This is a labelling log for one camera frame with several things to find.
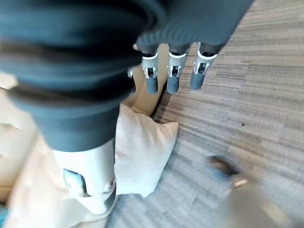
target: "person's foot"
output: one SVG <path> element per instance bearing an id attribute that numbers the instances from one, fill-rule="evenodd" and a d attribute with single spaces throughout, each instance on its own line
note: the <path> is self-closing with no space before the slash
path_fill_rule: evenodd
<path id="1" fill-rule="evenodd" d="M 239 174 L 237 170 L 234 169 L 229 163 L 223 160 L 220 156 L 209 157 L 209 164 L 212 168 L 221 172 L 225 176 L 231 176 L 234 174 Z"/>

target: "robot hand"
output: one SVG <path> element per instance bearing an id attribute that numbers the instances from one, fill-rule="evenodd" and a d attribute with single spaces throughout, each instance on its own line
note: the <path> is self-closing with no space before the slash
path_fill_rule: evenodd
<path id="1" fill-rule="evenodd" d="M 252 1 L 0 2 L 0 69 L 19 83 L 8 96 L 32 114 L 70 193 L 89 210 L 107 214 L 115 201 L 119 103 L 134 90 L 128 68 L 142 61 L 148 92 L 156 93 L 157 47 L 167 43 L 174 94 L 187 49 L 200 42 L 190 83 L 200 88 Z"/>

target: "dark gray fingertip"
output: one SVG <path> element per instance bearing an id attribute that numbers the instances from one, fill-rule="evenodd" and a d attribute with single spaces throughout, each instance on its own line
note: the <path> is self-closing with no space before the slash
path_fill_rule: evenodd
<path id="1" fill-rule="evenodd" d="M 169 94 L 176 94 L 179 89 L 180 78 L 179 77 L 168 77 L 167 81 L 167 91 Z"/>
<path id="2" fill-rule="evenodd" d="M 194 74 L 192 73 L 190 80 L 190 87 L 193 90 L 199 90 L 204 82 L 205 76 L 203 74 Z"/>
<path id="3" fill-rule="evenodd" d="M 149 77 L 149 79 L 146 79 L 146 83 L 147 83 L 147 93 L 156 94 L 158 91 L 157 78 Z"/>

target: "gray striped carpet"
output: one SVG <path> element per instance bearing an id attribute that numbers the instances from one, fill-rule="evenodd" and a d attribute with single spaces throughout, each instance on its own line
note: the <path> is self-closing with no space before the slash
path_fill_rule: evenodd
<path id="1" fill-rule="evenodd" d="M 194 58 L 192 47 L 179 92 L 165 93 L 154 116 L 180 123 L 157 190 L 121 197 L 108 227 L 211 228 L 228 189 L 206 169 L 214 154 L 304 219 L 304 1 L 257 0 L 199 91 L 189 89 Z"/>

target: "beige couch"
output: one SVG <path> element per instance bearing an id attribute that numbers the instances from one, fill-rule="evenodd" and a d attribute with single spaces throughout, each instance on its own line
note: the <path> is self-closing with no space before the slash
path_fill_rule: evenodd
<path id="1" fill-rule="evenodd" d="M 133 68 L 136 92 L 124 103 L 135 112 L 151 115 L 155 109 L 167 79 L 167 54 L 166 46 L 161 45 L 159 91 L 155 95 L 146 93 L 141 67 Z M 15 108 L 5 96 L 5 89 L 15 84 L 13 76 L 0 74 L 0 201 L 7 201 L 10 209 L 5 228 L 28 227 L 29 224 L 31 228 L 48 225 L 65 228 L 86 220 L 98 220 L 97 216 L 69 198 L 60 171 L 53 165 L 50 148 L 30 116 Z M 60 213 L 56 213 L 58 208 L 61 208 Z M 79 227 L 101 228 L 104 223 L 91 222 Z"/>

